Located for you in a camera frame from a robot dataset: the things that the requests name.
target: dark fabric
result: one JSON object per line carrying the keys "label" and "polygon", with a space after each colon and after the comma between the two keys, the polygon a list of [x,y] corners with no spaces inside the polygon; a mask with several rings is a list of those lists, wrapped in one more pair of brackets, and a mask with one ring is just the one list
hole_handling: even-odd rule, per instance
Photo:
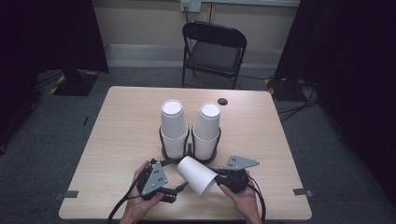
{"label": "dark fabric", "polygon": [[37,76],[73,67],[108,73],[91,0],[1,1],[0,144],[21,118]]}
{"label": "dark fabric", "polygon": [[234,73],[237,69],[240,54],[240,49],[197,42],[187,63],[214,71]]}
{"label": "dark fabric", "polygon": [[340,135],[364,160],[394,207],[395,11],[394,1],[332,0],[320,6],[316,0],[302,0],[276,69],[276,78],[318,83],[318,96]]}

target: paper cup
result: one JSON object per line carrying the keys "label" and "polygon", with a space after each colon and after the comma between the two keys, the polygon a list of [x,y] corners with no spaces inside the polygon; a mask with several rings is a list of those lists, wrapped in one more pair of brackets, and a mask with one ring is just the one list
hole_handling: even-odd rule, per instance
{"label": "paper cup", "polygon": [[219,132],[215,139],[210,141],[204,141],[198,138],[195,134],[195,127],[192,127],[193,133],[193,155],[195,158],[205,161],[212,157],[213,151],[215,150],[216,144],[218,143]]}
{"label": "paper cup", "polygon": [[192,190],[201,198],[204,197],[215,184],[215,177],[217,175],[189,156],[185,157],[178,164],[177,171],[183,179],[189,182]]}
{"label": "paper cup", "polygon": [[181,135],[179,138],[169,138],[165,134],[163,134],[163,127],[161,127],[161,136],[163,137],[163,140],[166,140],[168,142],[184,141],[184,139],[186,138],[187,134],[189,134],[189,126],[186,126],[186,132],[184,132],[184,134]]}
{"label": "paper cup", "polygon": [[188,130],[183,104],[179,100],[174,99],[163,102],[161,122],[163,136],[169,139],[182,137]]}
{"label": "paper cup", "polygon": [[204,141],[215,139],[219,135],[220,109],[215,103],[201,105],[194,125],[194,134]]}
{"label": "paper cup", "polygon": [[161,136],[163,138],[163,146],[167,157],[170,159],[181,159],[185,151],[185,142],[188,135],[188,130],[186,133],[178,139],[169,139],[163,136],[163,131],[161,130]]}

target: wooden tabletop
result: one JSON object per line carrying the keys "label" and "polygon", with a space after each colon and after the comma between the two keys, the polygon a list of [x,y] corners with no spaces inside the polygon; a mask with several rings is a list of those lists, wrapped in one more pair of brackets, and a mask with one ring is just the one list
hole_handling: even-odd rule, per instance
{"label": "wooden tabletop", "polygon": [[[294,195],[293,190],[303,186],[268,92],[140,87],[112,87],[108,91],[68,189],[77,190],[78,196],[64,199],[60,217],[106,219],[130,187],[134,171],[144,161],[163,160],[159,128],[164,101],[178,99],[191,128],[201,104],[219,98],[227,99],[228,104],[220,107],[217,157],[206,166],[220,168],[231,155],[257,160],[261,164],[248,170],[262,190],[266,218],[311,218],[305,195]],[[169,180],[165,188],[184,183],[176,167],[164,167]],[[114,218],[121,218],[125,204]],[[147,220],[241,218],[217,185],[201,199],[186,187],[174,203],[159,203],[145,216]]]}

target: wrist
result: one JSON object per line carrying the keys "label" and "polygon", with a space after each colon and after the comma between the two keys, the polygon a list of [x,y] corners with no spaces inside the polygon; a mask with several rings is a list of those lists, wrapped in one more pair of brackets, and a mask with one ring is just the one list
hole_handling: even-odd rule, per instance
{"label": "wrist", "polygon": [[254,214],[252,216],[245,217],[245,221],[247,224],[262,224],[262,219],[260,218],[260,215]]}
{"label": "wrist", "polygon": [[136,224],[137,220],[135,220],[132,216],[127,216],[124,214],[120,220],[120,224]]}

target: wall outlet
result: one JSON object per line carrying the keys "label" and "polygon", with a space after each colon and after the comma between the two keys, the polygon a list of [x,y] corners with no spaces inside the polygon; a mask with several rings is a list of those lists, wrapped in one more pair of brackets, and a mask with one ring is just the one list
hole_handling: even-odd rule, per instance
{"label": "wall outlet", "polygon": [[191,12],[201,12],[200,1],[191,1]]}
{"label": "wall outlet", "polygon": [[180,1],[180,11],[191,11],[191,1],[190,0],[181,0]]}

